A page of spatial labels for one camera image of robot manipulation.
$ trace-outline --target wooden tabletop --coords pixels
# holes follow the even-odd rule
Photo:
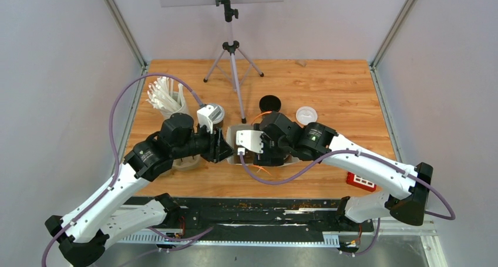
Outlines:
[[[223,106],[226,112],[223,133],[226,133],[229,125],[241,123],[240,109],[236,92],[219,70],[213,72],[208,83],[203,82],[212,63],[212,60],[154,60],[149,73],[175,75],[189,84],[203,102]],[[291,120],[296,120],[298,108],[311,106],[318,113],[318,122],[369,150],[395,158],[366,61],[308,60],[306,67],[297,65],[294,60],[255,60],[255,63],[265,76],[259,77],[253,69],[241,86],[248,123],[260,113],[258,102],[261,97],[273,94],[282,101],[281,112]],[[219,65],[230,73],[230,62],[222,60]],[[237,67],[242,77],[249,65],[245,60],[238,60]],[[160,112],[146,102],[148,84],[154,80],[156,77],[148,77],[145,84],[126,152],[158,131],[163,122]],[[187,91],[186,99],[197,124],[198,107]],[[268,167],[272,176],[263,171],[257,175],[268,180],[282,180],[299,172],[307,163]],[[163,174],[137,195],[168,192],[177,197],[341,198],[369,194],[347,185],[345,180],[345,170],[318,164],[290,183],[264,185],[253,180],[240,165],[202,160],[195,170],[172,170],[170,174]]]

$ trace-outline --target cable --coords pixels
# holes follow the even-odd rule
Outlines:
[[[249,166],[251,166],[251,167],[255,167],[255,168],[259,168],[260,170],[263,170],[263,171],[265,171],[266,173],[268,173],[268,175],[273,176],[273,175],[271,175],[271,173],[270,173],[268,170],[266,170],[263,166],[254,165],[254,164],[251,164],[251,165],[249,165]]]
[[[178,246],[178,247],[175,247],[175,248],[159,248],[159,249],[154,248],[154,249],[152,249],[152,250],[150,250],[150,251],[146,251],[146,252],[144,252],[144,253],[142,253],[142,254],[138,255],[137,257],[135,257],[135,258],[133,258],[133,259],[131,259],[131,260],[129,260],[129,261],[127,261],[127,262],[125,262],[125,263],[123,263],[123,264],[119,265],[118,267],[123,267],[123,266],[126,266],[126,265],[128,265],[128,264],[132,263],[133,261],[138,260],[139,258],[142,258],[142,257],[147,256],[147,255],[149,255],[149,254],[153,254],[153,253],[155,253],[155,252],[161,252],[161,251],[163,251],[163,250],[166,250],[166,252],[168,252],[168,253],[169,253],[170,251],[180,251],[180,250],[182,250],[182,249],[186,249],[186,248],[188,248],[188,247],[192,246],[195,242],[197,242],[197,241],[198,241],[198,240],[199,240],[202,236],[204,236],[205,234],[207,234],[207,233],[211,232],[211,231],[213,230],[213,227],[210,227],[209,229],[205,230],[204,232],[202,232],[202,233],[200,233],[200,234],[198,234],[198,235],[196,235],[196,236],[193,236],[193,237],[190,237],[190,238],[186,238],[186,239],[175,239],[175,238],[171,238],[171,237],[169,237],[169,236],[167,236],[167,235],[165,235],[165,234],[163,234],[163,233],[159,232],[158,230],[156,230],[156,229],[154,229],[154,228],[149,228],[149,230],[151,230],[151,231],[153,231],[154,233],[156,233],[156,234],[158,234],[158,235],[162,236],[163,238],[167,239],[168,241],[172,241],[172,242],[183,242],[183,241],[190,241],[190,242],[189,242],[189,243],[187,243],[187,244],[185,244],[185,245]]]
[[[253,119],[253,121],[251,122],[251,125],[253,125],[253,124],[254,124],[254,122],[258,119],[258,117],[263,116],[263,115],[268,114],[268,113],[271,113],[271,111],[265,111],[264,113],[260,113],[260,114],[258,114],[258,115],[257,115],[257,116]]]
[[[362,153],[361,151],[353,151],[353,150],[336,150],[336,151],[331,151],[330,153],[326,153],[323,156],[320,156],[319,158],[317,158],[316,160],[314,160],[312,163],[308,164],[305,168],[303,168],[301,171],[299,171],[297,174],[293,175],[290,178],[287,178],[287,179],[282,180],[282,181],[266,181],[266,180],[263,180],[263,179],[257,177],[256,175],[254,175],[249,170],[249,168],[247,167],[247,165],[244,162],[244,154],[243,153],[239,153],[239,156],[240,156],[240,161],[241,161],[242,166],[244,167],[245,171],[251,177],[253,177],[254,179],[256,179],[257,181],[259,181],[259,182],[261,182],[263,184],[267,184],[267,185],[280,185],[280,184],[288,183],[288,182],[290,182],[290,181],[298,178],[299,176],[301,176],[304,173],[306,173],[306,171],[308,171],[311,167],[313,167],[314,165],[318,164],[319,162],[321,162],[325,158],[334,156],[336,154],[355,154],[355,155],[367,157],[367,158],[370,158],[371,160],[375,160],[375,161],[377,161],[377,162],[379,162],[379,163],[381,163],[381,164],[383,164],[385,166],[388,166],[388,167],[396,170],[397,172],[399,172],[401,174],[405,174],[405,170],[403,170],[403,169],[395,166],[394,164],[392,164],[392,163],[390,163],[390,162],[388,162],[388,161],[386,161],[386,160],[384,160],[384,159],[382,159],[380,157],[374,156],[372,154]],[[429,191],[433,192],[438,197],[438,199],[445,205],[445,207],[448,210],[450,216],[438,214],[438,213],[435,213],[435,212],[432,212],[432,211],[425,211],[426,214],[429,214],[429,215],[432,215],[432,216],[435,216],[435,217],[439,217],[439,218],[442,218],[442,219],[446,219],[446,220],[455,220],[456,215],[455,215],[455,212],[454,212],[453,208],[450,206],[450,204],[447,202],[447,200],[443,197],[443,195],[441,195],[441,193],[439,193],[433,186],[431,186],[430,184],[428,184],[424,180],[421,180],[420,178],[415,177],[415,176],[413,176],[411,174],[407,174],[407,176],[408,176],[408,178],[414,180],[415,182],[424,185],[427,189],[429,189]]]
[[[368,245],[367,248],[365,248],[364,251],[360,251],[360,252],[356,252],[356,253],[349,253],[349,252],[342,252],[343,254],[345,255],[349,255],[349,256],[360,256],[360,255],[363,255],[367,252],[370,251],[370,249],[372,249],[375,245],[375,243],[377,242],[377,238],[379,237],[379,231],[381,230],[381,219],[380,218],[377,218],[377,229],[375,230],[375,234],[373,235],[373,239],[372,239],[372,242],[370,243],[370,245]]]
[[[356,239],[352,240],[351,243],[355,243],[356,241],[358,241],[358,245],[360,245],[361,244],[361,234],[363,233],[363,231],[361,228],[361,224],[359,224],[358,227],[359,227],[358,237]]]
[[[170,242],[186,242],[186,241],[192,241],[192,240],[195,240],[197,238],[200,238],[201,236],[211,232],[213,230],[213,227],[205,230],[204,232],[198,234],[198,235],[195,235],[195,236],[191,236],[190,238],[184,238],[184,239],[177,239],[177,238],[172,238],[170,236],[167,236],[161,232],[159,232],[158,230],[156,230],[155,228],[152,228],[152,227],[148,227],[149,230],[151,230],[152,232],[162,236],[163,238],[167,239],[168,241]]]
[[[132,85],[134,85],[139,80],[142,80],[142,79],[144,79],[146,77],[149,77],[149,76],[166,76],[166,77],[169,77],[169,78],[171,78],[171,79],[173,79],[173,80],[181,83],[183,86],[185,86],[185,88],[187,88],[187,90],[192,94],[192,96],[194,96],[194,98],[197,101],[197,103],[199,104],[199,106],[203,106],[204,105],[204,103],[201,101],[201,99],[199,98],[199,96],[197,95],[197,93],[195,93],[195,91],[192,90],[192,88],[187,83],[185,83],[183,80],[179,79],[178,77],[175,77],[173,75],[168,75],[167,73],[149,73],[149,74],[140,76],[137,79],[133,79],[130,83],[128,83],[128,85],[126,85],[123,88],[123,90],[121,90],[121,92],[117,95],[117,98],[116,98],[116,100],[114,101],[114,103],[112,105],[112,108],[110,110],[110,115],[109,115],[109,139],[110,139],[110,146],[111,146],[111,149],[112,149],[112,154],[114,155],[114,158],[115,158],[115,172],[114,172],[114,175],[112,176],[111,182],[109,183],[109,187],[111,187],[111,188],[114,186],[114,184],[116,183],[117,178],[119,176],[119,164],[120,164],[120,158],[119,158],[119,154],[117,153],[117,147],[116,147],[116,143],[114,141],[114,134],[113,134],[114,112],[116,111],[117,103],[119,102],[119,100],[121,99],[121,97],[123,97],[124,93],[128,90],[128,88],[130,88]],[[45,250],[43,252],[43,256],[42,256],[42,267],[46,267],[46,260],[47,260],[47,257],[48,257],[48,252],[50,251],[52,245],[54,245],[54,243],[57,241],[57,239],[62,234],[64,234],[70,228],[71,225],[76,225],[76,222],[85,213],[87,213],[92,207],[94,207],[107,194],[107,192],[109,192],[109,190],[104,190],[103,192],[101,192],[100,195],[95,198],[95,200],[93,200],[87,207],[85,207],[83,210],[81,210],[81,212],[78,213],[77,216],[75,216],[73,219],[71,219],[71,222],[69,222],[66,226],[64,226],[50,240],[50,242],[47,244],[47,246],[46,246],[46,248],[45,248]]]

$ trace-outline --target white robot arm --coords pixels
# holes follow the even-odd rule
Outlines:
[[[179,206],[168,194],[159,195],[133,211],[111,216],[134,193],[171,169],[173,160],[199,154],[217,163],[232,155],[233,150],[225,142],[221,129],[213,127],[210,116],[214,111],[215,107],[207,105],[197,112],[202,124],[196,133],[192,117],[183,113],[172,115],[163,122],[160,131],[137,143],[124,157],[112,186],[114,177],[72,212],[63,217],[53,215],[45,221],[52,236],[68,227],[57,241],[62,255],[72,265],[89,266],[120,239],[174,218]],[[84,209],[86,213],[75,220]]]
[[[268,114],[255,130],[236,134],[239,154],[244,149],[255,152],[256,165],[281,165],[286,155],[300,160],[314,160],[348,170],[383,188],[365,197],[345,197],[338,214],[356,223],[370,218],[393,216],[409,225],[422,225],[429,190],[410,177],[430,183],[432,167],[420,163],[416,167],[390,160],[369,151],[335,130],[310,123],[300,127],[282,113]],[[283,184],[265,182],[266,184]]]

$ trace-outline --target black lid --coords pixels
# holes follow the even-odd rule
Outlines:
[[[280,111],[282,103],[280,99],[273,95],[266,95],[260,100],[260,110],[265,111]]]

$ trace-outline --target clear plastic lid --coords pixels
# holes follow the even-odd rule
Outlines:
[[[296,118],[302,125],[308,125],[308,123],[318,120],[318,114],[312,107],[300,107],[296,111]]]

